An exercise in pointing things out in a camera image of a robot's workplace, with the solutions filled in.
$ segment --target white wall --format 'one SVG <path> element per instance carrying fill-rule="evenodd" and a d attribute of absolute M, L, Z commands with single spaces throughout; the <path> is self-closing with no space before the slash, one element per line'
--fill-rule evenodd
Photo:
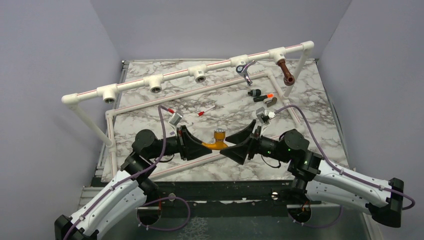
<path fill-rule="evenodd" d="M 349 164 L 402 179 L 417 202 L 400 229 L 381 227 L 386 240 L 424 235 L 423 9 L 422 0 L 352 0 L 318 62 Z"/>
<path fill-rule="evenodd" d="M 76 210 L 101 143 L 61 97 L 117 82 L 121 67 L 89 1 L 1 1 L 1 239 L 53 239 Z M 82 107 L 104 126 L 101 99 Z"/>
<path fill-rule="evenodd" d="M 125 60 L 228 58 L 315 42 L 319 58 L 351 0 L 91 0 Z"/>

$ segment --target marble tabletop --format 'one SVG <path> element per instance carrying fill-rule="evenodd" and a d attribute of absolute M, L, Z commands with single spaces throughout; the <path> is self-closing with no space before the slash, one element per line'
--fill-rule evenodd
<path fill-rule="evenodd" d="M 133 61 L 130 63 L 126 82 L 137 80 L 145 76 L 154 74 L 166 74 L 186 69 L 198 64 L 208 64 L 216 61 Z M 297 60 L 288 60 L 287 67 L 293 73 Z M 254 74 L 265 69 L 270 69 L 277 79 L 283 91 L 283 74 L 281 69 L 272 61 L 259 61 L 249 68 L 249 73 Z M 145 101 L 171 96 L 188 90 L 198 89 L 204 86 L 228 81 L 239 76 L 233 68 L 224 68 L 208 72 L 207 79 L 203 83 L 196 83 L 193 77 L 183 77 L 176 80 L 167 81 L 162 85 L 162 92 L 151 93 L 148 88 L 138 88 L 122 93 L 119 108 L 128 107 Z M 167 108 L 180 110 L 184 113 L 184 118 L 180 122 L 186 125 L 188 130 L 198 139 L 206 143 L 213 143 L 214 130 L 222 128 L 229 136 L 246 127 L 253 119 L 252 113 L 260 107 L 265 107 L 263 102 L 253 102 L 251 96 L 247 95 L 250 89 L 260 89 L 263 93 L 275 93 L 267 77 L 253 80 L 254 85 L 248 87 L 245 82 L 231 86 L 211 90 L 194 96 L 165 102 Z M 310 122 L 313 133 L 318 139 L 328 157 L 343 167 L 348 167 L 345 152 L 339 137 L 339 133 L 334 122 L 334 118 L 329 107 L 327 96 L 321 82 L 316 63 L 313 59 L 306 61 L 299 78 L 297 79 L 293 91 L 289 96 L 292 104 L 298 105 Z M 216 108 L 198 116 L 198 113 L 215 105 Z M 283 106 L 278 99 L 277 103 L 269 110 L 277 110 Z M 165 119 L 170 114 L 163 114 Z M 166 134 L 172 132 L 172 128 L 166 123 Z M 295 124 L 287 111 L 276 116 L 271 122 L 271 126 L 266 130 L 264 136 L 274 137 L 281 133 L 295 128 Z M 157 105 L 119 114 L 116 116 L 114 124 L 114 134 L 117 147 L 117 161 L 120 166 L 125 158 L 131 153 L 131 144 L 136 134 L 142 129 L 152 130 L 158 139 L 162 138 L 162 128 L 159 121 Z M 303 133 L 310 141 L 309 149 L 319 152 L 308 132 Z M 205 155 L 199 159 L 208 158 L 218 154 Z M 264 158 L 270 165 L 277 166 L 274 159 Z M 184 164 L 179 154 L 176 154 L 171 162 L 159 163 L 155 172 L 160 172 L 176 165 Z M 281 180 L 292 179 L 293 176 L 286 171 L 288 164 L 282 163 L 281 168 L 271 168 L 256 155 L 252 160 L 246 160 L 244 165 L 239 165 L 229 158 L 223 158 L 214 162 L 198 166 L 184 172 L 160 179 L 161 181 L 244 181 L 244 180 Z M 102 181 L 109 182 L 112 179 L 110 160 L 105 161 Z"/>

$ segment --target screw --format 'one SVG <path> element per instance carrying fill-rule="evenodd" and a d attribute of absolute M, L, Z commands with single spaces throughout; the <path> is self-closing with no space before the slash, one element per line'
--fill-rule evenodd
<path fill-rule="evenodd" d="M 272 198 L 272 200 L 278 200 L 278 192 L 273 192 L 272 194 L 271 194 L 271 198 Z"/>
<path fill-rule="evenodd" d="M 173 193 L 170 193 L 169 195 L 168 195 L 168 197 L 170 197 L 171 199 L 169 199 L 171 202 L 173 202 L 174 200 L 175 200 L 175 194 L 173 194 Z"/>

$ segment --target brown faucet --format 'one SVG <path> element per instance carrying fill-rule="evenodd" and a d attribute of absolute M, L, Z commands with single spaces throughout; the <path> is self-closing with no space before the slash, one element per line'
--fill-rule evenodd
<path fill-rule="evenodd" d="M 291 86 L 295 84 L 295 77 L 290 73 L 289 69 L 286 66 L 286 60 L 281 59 L 277 62 L 277 65 L 281 68 L 282 74 L 284 74 L 284 84 L 286 86 Z"/>

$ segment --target chrome faucet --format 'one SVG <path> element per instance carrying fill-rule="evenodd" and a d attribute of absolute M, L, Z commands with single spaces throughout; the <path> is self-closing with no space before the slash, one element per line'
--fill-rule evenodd
<path fill-rule="evenodd" d="M 235 71 L 238 73 L 238 75 L 242 76 L 244 78 L 244 80 L 246 80 L 246 83 L 247 83 L 248 86 L 252 86 L 253 85 L 253 81 L 249 77 L 248 67 L 252 66 L 255 63 L 256 63 L 256 61 L 253 60 L 253 61 L 251 61 L 251 62 L 249 62 L 247 64 L 238 65 L 235 68 Z"/>

